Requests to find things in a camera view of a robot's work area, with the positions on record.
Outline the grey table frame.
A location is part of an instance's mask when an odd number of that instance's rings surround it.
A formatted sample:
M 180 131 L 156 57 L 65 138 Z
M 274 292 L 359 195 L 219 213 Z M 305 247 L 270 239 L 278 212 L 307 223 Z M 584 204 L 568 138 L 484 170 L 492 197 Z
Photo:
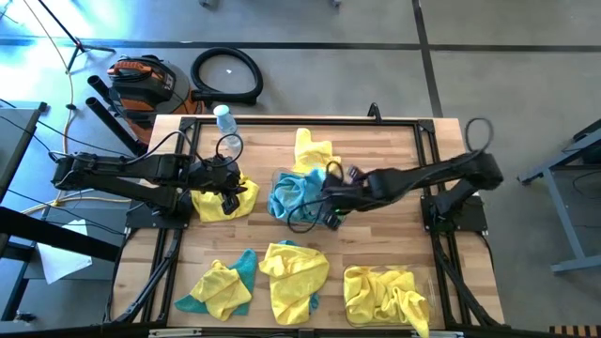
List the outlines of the grey table frame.
M 601 268 L 601 253 L 586 252 L 585 229 L 601 230 L 601 118 L 578 131 L 555 155 L 517 176 L 524 186 L 542 179 L 573 258 L 551 266 L 555 273 Z

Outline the black tripod stand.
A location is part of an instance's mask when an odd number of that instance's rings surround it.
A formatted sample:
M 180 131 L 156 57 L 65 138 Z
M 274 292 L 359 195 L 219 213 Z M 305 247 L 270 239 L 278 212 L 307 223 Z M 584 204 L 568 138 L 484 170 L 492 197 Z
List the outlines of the black tripod stand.
M 50 10 L 50 8 L 44 3 L 43 0 L 38 0 L 41 6 L 45 9 L 45 11 L 52 17 L 52 19 L 57 23 L 60 29 L 67 35 L 72 44 L 74 45 L 74 51 L 71 55 L 71 58 L 67 64 L 66 73 L 70 74 L 71 68 L 74 64 L 75 59 L 79 54 L 85 54 L 89 51 L 102 51 L 106 53 L 114 54 L 116 52 L 115 49 L 105 47 L 105 46 L 95 46 L 82 43 L 82 41 L 71 34 L 68 28 L 60 22 L 60 20 L 55 16 L 55 14 Z

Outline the grey desk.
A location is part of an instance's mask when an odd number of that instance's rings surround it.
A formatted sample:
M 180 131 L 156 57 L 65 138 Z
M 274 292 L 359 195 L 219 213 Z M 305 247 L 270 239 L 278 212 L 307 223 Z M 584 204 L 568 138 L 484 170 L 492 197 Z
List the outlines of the grey desk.
M 0 100 L 0 200 L 33 139 L 41 114 L 46 110 L 47 103 L 43 101 L 32 108 L 20 108 Z

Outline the black vacuum wand tube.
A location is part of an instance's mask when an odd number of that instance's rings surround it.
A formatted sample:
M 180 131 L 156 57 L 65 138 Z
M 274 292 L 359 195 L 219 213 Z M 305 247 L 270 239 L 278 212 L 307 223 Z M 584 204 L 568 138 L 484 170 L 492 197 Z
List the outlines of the black vacuum wand tube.
M 103 98 L 103 100 L 111 107 L 114 103 L 110 97 L 109 87 L 98 75 L 91 75 L 87 78 L 87 83 Z
M 135 140 L 96 98 L 87 98 L 85 104 L 131 153 L 143 155 L 147 151 L 147 146 Z

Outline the air freshener spray bottle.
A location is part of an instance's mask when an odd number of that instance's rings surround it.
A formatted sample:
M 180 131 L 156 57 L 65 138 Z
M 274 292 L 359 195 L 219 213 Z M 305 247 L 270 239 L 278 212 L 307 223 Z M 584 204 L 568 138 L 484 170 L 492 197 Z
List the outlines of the air freshener spray bottle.
M 216 116 L 216 124 L 221 133 L 219 148 L 227 148 L 227 153 L 236 158 L 242 150 L 242 141 L 238 132 L 238 125 L 227 105 L 216 106 L 212 113 Z

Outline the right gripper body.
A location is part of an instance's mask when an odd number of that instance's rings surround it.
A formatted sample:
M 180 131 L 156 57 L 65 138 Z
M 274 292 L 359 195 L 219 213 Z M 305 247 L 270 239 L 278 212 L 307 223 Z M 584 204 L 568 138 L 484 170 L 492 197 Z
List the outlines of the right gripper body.
M 323 182 L 323 197 L 327 198 L 331 208 L 341 214 L 350 211 L 367 211 L 376 205 L 371 190 L 365 185 L 367 174 L 357 166 L 349 166 L 345 181 L 344 170 L 341 166 L 328 166 Z

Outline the white paper sheet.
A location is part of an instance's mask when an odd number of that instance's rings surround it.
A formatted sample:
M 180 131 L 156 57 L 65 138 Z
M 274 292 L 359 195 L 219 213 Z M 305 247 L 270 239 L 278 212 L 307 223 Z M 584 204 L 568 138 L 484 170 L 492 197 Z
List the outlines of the white paper sheet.
M 37 249 L 47 284 L 53 284 L 92 265 L 92 257 L 89 255 L 58 249 L 43 243 L 39 243 Z

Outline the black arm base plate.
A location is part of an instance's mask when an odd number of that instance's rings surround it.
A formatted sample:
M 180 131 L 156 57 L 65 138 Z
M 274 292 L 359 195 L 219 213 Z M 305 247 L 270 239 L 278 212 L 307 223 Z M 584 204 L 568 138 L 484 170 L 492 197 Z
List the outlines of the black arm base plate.
M 144 202 L 126 212 L 129 228 L 184 229 L 193 213 L 189 190 L 176 192 L 171 206 L 162 207 Z
M 475 232 L 486 233 L 488 230 L 484 202 L 479 195 L 472 195 L 464 202 L 451 207 L 440 207 L 437 196 L 421 198 L 424 229 L 428 232 Z

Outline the orange black shop vacuum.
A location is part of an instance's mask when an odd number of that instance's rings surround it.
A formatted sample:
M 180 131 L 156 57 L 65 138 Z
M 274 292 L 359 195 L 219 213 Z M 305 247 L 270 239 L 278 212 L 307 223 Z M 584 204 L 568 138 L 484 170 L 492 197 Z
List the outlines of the orange black shop vacuum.
M 144 145 L 150 142 L 158 115 L 201 115 L 206 111 L 205 103 L 193 98 L 188 75 L 155 55 L 124 56 L 107 75 L 112 107 Z

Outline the black beam stand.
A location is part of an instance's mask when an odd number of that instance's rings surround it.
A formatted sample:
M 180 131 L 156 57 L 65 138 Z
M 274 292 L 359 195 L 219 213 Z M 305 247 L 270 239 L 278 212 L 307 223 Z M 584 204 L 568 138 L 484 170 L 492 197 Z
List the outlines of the black beam stand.
M 120 246 L 91 238 L 44 218 L 0 210 L 0 331 L 51 330 L 100 324 L 114 284 L 110 280 L 67 279 L 46 284 L 25 278 L 39 243 L 114 262 Z

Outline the black diagonal frame strut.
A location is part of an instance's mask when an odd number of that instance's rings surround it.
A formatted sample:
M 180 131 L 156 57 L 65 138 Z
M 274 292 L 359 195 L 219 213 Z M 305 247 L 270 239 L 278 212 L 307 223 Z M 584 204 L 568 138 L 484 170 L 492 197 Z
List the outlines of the black diagonal frame strut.
M 114 322 L 132 323 L 141 310 L 145 312 L 146 307 L 150 308 L 150 305 L 147 304 L 149 302 L 153 302 L 155 289 L 164 274 L 167 274 L 167 281 L 164 290 L 163 301 L 167 302 L 171 299 L 171 290 L 173 280 L 175 278 L 175 270 L 177 267 L 177 259 L 182 235 L 183 231 L 181 229 L 174 231 L 173 239 L 168 251 L 164 254 L 161 260 L 156 260 L 153 263 L 145 286 L 142 288 L 134 301 L 126 308 L 124 313 L 114 319 Z
M 479 328 L 501 327 L 501 323 L 488 314 L 486 309 L 472 294 L 465 284 L 461 272 L 456 268 L 454 261 L 444 252 L 440 236 L 430 234 L 437 279 L 439 282 L 439 292 L 442 296 L 441 307 L 443 311 L 443 320 L 446 326 L 455 326 L 456 321 L 451 312 L 450 299 L 448 295 L 448 285 L 446 278 L 449 277 L 459 300 L 462 325 L 472 327 L 470 315 L 473 315 L 478 322 Z

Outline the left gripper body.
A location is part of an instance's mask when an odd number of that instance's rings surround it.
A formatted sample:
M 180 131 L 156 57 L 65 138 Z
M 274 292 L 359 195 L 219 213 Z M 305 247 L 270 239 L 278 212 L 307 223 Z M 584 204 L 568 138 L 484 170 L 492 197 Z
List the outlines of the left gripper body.
M 238 164 L 230 157 L 213 157 L 193 163 L 189 167 L 188 187 L 200 192 L 232 192 L 240 183 Z

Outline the yellow black striped strip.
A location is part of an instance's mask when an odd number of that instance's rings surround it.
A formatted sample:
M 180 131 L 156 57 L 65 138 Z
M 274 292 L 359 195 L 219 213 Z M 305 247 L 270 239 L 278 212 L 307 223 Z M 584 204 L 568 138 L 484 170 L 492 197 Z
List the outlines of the yellow black striped strip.
M 579 338 L 601 338 L 601 325 L 558 325 L 550 326 L 548 331 Z

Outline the yellow microfiber towel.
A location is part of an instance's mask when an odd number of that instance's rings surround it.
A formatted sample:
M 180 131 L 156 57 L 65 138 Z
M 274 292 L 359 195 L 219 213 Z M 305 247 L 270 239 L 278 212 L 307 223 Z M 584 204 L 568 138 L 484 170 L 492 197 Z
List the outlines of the yellow microfiber towel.
M 342 162 L 333 154 L 331 141 L 314 142 L 311 131 L 306 128 L 297 129 L 294 158 L 292 171 L 300 174 L 308 174 L 316 168 L 324 169 L 330 162 Z
M 426 298 L 417 292 L 414 274 L 389 270 L 383 275 L 383 283 L 381 318 L 387 323 L 410 324 L 421 338 L 430 338 L 429 309 Z
M 205 304 L 208 313 L 226 321 L 240 307 L 253 298 L 239 273 L 221 260 L 214 260 L 210 269 L 193 287 L 190 295 Z
M 399 270 L 373 271 L 350 267 L 344 272 L 344 299 L 347 320 L 354 326 L 376 323 L 399 324 L 405 320 L 399 304 Z
M 236 194 L 239 206 L 231 214 L 224 213 L 223 198 L 219 194 L 191 191 L 193 206 L 199 214 L 200 221 L 202 223 L 224 222 L 250 214 L 254 209 L 259 186 L 245 175 L 241 175 L 240 183 L 245 191 Z
M 313 312 L 313 296 L 329 276 L 326 255 L 311 248 L 271 243 L 258 267 L 269 277 L 270 305 L 276 323 L 307 322 Z

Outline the black table frame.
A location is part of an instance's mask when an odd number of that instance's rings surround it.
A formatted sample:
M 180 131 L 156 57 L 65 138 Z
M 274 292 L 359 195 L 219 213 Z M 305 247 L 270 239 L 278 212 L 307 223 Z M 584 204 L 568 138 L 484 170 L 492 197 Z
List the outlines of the black table frame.
M 463 331 L 478 327 L 473 315 L 470 315 L 472 327 L 462 325 L 458 296 L 449 277 L 446 282 L 456 325 L 444 323 L 432 242 L 424 230 L 420 192 L 412 192 L 388 207 L 354 212 L 334 232 L 317 228 L 306 234 L 295 234 L 268 214 L 272 177 L 276 171 L 293 165 L 298 128 L 310 130 L 317 141 L 331 141 L 335 155 L 344 164 L 354 164 L 366 171 L 393 166 L 410 169 L 464 152 L 460 125 L 454 118 L 390 117 L 376 124 L 372 117 L 242 116 L 239 132 L 244 145 L 239 166 L 260 188 L 254 210 L 245 217 L 223 223 L 204 224 L 192 218 L 182 236 L 171 299 L 163 301 L 166 274 L 157 286 L 151 319 L 104 325 L 103 338 L 160 338 L 177 331 L 199 338 L 410 336 L 409 329 L 354 328 L 348 324 L 343 272 L 350 265 L 425 266 L 429 268 L 437 295 L 439 321 L 434 330 Z M 220 321 L 210 315 L 183 313 L 175 307 L 175 300 L 192 289 L 212 261 L 233 262 L 248 248 L 263 255 L 270 243 L 281 239 L 317 249 L 330 262 L 328 280 L 319 292 L 319 307 L 306 323 L 290 326 L 276 323 L 270 308 L 269 279 L 265 274 L 258 274 L 255 279 L 247 315 Z

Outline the grey equipment box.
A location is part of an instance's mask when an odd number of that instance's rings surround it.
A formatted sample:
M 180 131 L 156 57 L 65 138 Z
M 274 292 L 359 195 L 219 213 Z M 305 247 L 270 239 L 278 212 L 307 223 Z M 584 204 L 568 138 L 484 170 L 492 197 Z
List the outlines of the grey equipment box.
M 39 215 L 51 225 L 64 227 L 91 238 L 120 246 L 124 236 L 126 210 L 119 208 L 76 208 L 71 213 L 50 208 Z M 37 245 L 28 264 L 24 277 L 41 279 L 46 283 Z M 110 280 L 114 268 L 113 261 L 92 257 L 92 265 L 76 271 L 60 280 Z

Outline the teal microfiber towel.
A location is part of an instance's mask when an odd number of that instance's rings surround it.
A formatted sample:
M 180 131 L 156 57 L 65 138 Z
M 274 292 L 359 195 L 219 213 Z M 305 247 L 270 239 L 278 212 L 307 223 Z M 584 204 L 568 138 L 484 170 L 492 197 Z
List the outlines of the teal microfiber towel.
M 257 255 L 255 251 L 246 249 L 234 264 L 228 266 L 230 269 L 235 269 L 239 273 L 241 280 L 252 295 L 254 292 L 256 265 Z M 188 295 L 175 301 L 174 305 L 176 308 L 184 313 L 209 315 L 205 304 L 195 300 L 190 295 L 190 292 Z M 240 307 L 232 315 L 247 315 L 249 312 L 249 306 L 250 302 L 240 305 Z

